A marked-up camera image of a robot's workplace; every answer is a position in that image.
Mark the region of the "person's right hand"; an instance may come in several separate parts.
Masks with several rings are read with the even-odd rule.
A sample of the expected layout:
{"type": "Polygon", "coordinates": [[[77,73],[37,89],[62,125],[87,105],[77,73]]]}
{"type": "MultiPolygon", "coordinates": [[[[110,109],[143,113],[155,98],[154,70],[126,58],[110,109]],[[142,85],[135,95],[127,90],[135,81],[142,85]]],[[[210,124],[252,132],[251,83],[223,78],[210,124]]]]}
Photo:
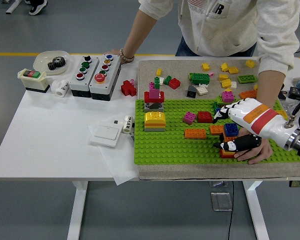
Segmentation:
{"type": "Polygon", "coordinates": [[[123,48],[121,48],[121,49],[112,49],[112,50],[109,50],[109,51],[105,52],[104,54],[106,54],[106,55],[118,55],[120,57],[120,63],[121,64],[131,63],[135,59],[135,56],[133,54],[126,53],[123,48]]]}

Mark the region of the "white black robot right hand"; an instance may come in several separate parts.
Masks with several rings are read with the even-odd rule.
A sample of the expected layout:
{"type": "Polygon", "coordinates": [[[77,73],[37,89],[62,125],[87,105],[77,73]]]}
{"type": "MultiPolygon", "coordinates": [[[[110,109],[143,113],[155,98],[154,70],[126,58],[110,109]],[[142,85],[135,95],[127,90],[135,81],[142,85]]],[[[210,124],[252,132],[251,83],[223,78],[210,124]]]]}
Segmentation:
{"type": "Polygon", "coordinates": [[[251,150],[260,146],[262,139],[272,139],[287,150],[300,150],[300,130],[297,126],[285,127],[285,119],[267,105],[254,98],[242,99],[222,107],[214,116],[213,123],[229,117],[250,134],[227,142],[215,142],[214,147],[230,152],[251,150]]]}

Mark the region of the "person's left hand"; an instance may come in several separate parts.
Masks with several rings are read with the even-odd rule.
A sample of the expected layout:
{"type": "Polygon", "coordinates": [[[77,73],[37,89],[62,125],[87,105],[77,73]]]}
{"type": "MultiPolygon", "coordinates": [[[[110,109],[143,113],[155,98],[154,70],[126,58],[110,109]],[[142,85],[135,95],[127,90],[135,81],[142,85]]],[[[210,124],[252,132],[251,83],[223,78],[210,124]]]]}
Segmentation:
{"type": "Polygon", "coordinates": [[[234,154],[234,158],[238,161],[247,161],[249,165],[254,165],[268,159],[272,154],[273,149],[269,140],[262,138],[260,146],[249,151],[238,151],[234,154]]]}

